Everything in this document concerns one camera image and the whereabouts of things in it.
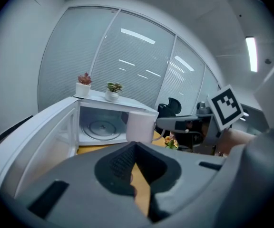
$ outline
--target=potted plant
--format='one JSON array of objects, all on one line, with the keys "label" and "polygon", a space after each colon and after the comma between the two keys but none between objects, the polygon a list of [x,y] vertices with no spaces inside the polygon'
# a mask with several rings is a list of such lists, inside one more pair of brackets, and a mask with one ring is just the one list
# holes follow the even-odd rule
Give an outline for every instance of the potted plant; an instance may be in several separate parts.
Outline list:
[{"label": "potted plant", "polygon": [[178,143],[175,139],[167,136],[165,138],[165,145],[167,149],[178,150]]},{"label": "potted plant", "polygon": [[88,73],[85,73],[84,75],[78,76],[78,81],[79,83],[76,83],[76,96],[82,98],[88,96],[92,82],[91,77],[88,76]]},{"label": "potted plant", "polygon": [[122,91],[123,86],[121,84],[108,83],[107,91],[105,92],[105,98],[107,101],[115,102],[119,98],[118,91]]}]

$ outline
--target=office chair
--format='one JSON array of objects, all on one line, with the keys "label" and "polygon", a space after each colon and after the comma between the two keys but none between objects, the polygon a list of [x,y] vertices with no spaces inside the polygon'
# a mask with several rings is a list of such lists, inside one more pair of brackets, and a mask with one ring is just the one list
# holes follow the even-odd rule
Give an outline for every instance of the office chair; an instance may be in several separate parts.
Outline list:
[{"label": "office chair", "polygon": [[174,98],[169,97],[169,104],[167,106],[172,109],[175,114],[181,112],[181,103]]},{"label": "office chair", "polygon": [[[181,112],[181,103],[178,100],[170,97],[169,104],[168,105],[163,104],[163,103],[159,104],[157,111],[159,112],[157,118],[167,117],[167,116],[176,116],[176,114]],[[159,134],[162,133],[161,128],[156,127],[155,130]],[[163,137],[165,138],[169,135],[170,135],[170,131],[166,131],[164,133]]]}]

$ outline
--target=window blinds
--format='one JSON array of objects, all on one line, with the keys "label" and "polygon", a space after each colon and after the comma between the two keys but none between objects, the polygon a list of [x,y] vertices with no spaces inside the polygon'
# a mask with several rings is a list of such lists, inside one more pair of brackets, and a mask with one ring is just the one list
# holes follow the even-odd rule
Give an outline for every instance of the window blinds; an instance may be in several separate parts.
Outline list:
[{"label": "window blinds", "polygon": [[123,85],[121,96],[154,107],[175,36],[138,16],[120,12],[99,50],[92,89],[106,91],[107,82]]},{"label": "window blinds", "polygon": [[178,115],[190,115],[201,87],[205,63],[183,41],[177,38],[165,80],[159,93],[158,104],[168,104],[169,97],[180,101]]},{"label": "window blinds", "polygon": [[203,80],[202,87],[200,89],[197,103],[201,101],[206,101],[208,96],[211,96],[217,92],[217,89],[218,89],[218,82],[215,79],[212,72],[210,71],[210,69],[208,68],[208,66],[206,66],[204,80]]},{"label": "window blinds", "polygon": [[56,25],[41,63],[39,111],[75,94],[78,75],[89,72],[97,47],[116,10],[68,9]]}]

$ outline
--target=ceiling light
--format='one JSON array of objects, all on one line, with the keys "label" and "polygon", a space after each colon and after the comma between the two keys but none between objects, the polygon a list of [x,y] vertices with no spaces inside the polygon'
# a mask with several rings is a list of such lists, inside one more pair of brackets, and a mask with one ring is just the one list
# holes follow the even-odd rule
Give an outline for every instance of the ceiling light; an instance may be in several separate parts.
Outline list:
[{"label": "ceiling light", "polygon": [[144,41],[146,41],[146,42],[148,42],[148,43],[155,44],[155,41],[154,41],[154,40],[151,40],[151,39],[148,38],[148,37],[145,37],[145,36],[143,36],[143,35],[140,35],[140,34],[138,34],[138,33],[136,33],[136,32],[130,31],[130,30],[128,30],[128,29],[121,28],[121,32],[122,32],[122,33],[125,33],[125,34],[128,34],[128,35],[130,35],[130,36],[137,37],[137,38],[139,38],[139,39],[141,39],[141,40],[144,40]]},{"label": "ceiling light", "polygon": [[176,56],[175,59],[176,59],[178,62],[182,63],[182,64],[183,64],[187,69],[189,69],[191,72],[194,71],[194,69],[193,69],[188,63],[186,63],[181,57]]},{"label": "ceiling light", "polygon": [[250,69],[252,72],[257,72],[257,55],[256,45],[254,37],[246,37],[248,46],[249,58],[250,58]]},{"label": "ceiling light", "polygon": [[182,70],[180,67],[176,66],[174,63],[170,63],[173,67],[176,67],[179,71],[185,73],[184,70]]},{"label": "ceiling light", "polygon": [[120,60],[120,59],[119,59],[119,62],[123,62],[123,63],[130,64],[130,65],[132,65],[132,66],[135,66],[135,64],[132,64],[132,63],[129,63],[129,62],[127,62],[127,61]]},{"label": "ceiling light", "polygon": [[153,73],[153,72],[150,71],[150,70],[146,70],[146,71],[149,72],[149,73],[152,73],[152,74],[154,74],[154,75],[156,75],[156,76],[158,76],[158,77],[161,77],[159,74]]},{"label": "ceiling light", "polygon": [[142,75],[140,75],[140,74],[137,74],[138,76],[140,76],[140,77],[143,77],[143,78],[147,78],[147,77],[144,77],[144,76],[142,76]]}]

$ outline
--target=wooden table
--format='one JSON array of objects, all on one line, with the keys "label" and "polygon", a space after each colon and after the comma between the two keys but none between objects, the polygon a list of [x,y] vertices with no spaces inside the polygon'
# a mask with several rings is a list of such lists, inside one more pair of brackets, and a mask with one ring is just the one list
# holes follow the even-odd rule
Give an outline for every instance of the wooden table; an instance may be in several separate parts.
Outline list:
[{"label": "wooden table", "polygon": [[[159,133],[154,132],[153,138],[158,138],[160,136]],[[164,147],[165,146],[165,139],[161,138],[159,140],[153,141],[152,144]],[[97,146],[80,146],[77,154],[83,154],[91,151],[100,150],[106,147],[111,146],[109,145],[97,145]],[[137,190],[137,195],[135,197],[135,203],[137,206],[141,209],[142,213],[144,213],[146,216],[148,214],[148,208],[150,204],[150,186],[148,185],[147,181],[143,177],[140,169],[135,164],[132,170],[133,175],[133,181],[131,183],[132,186],[134,186]]]}]

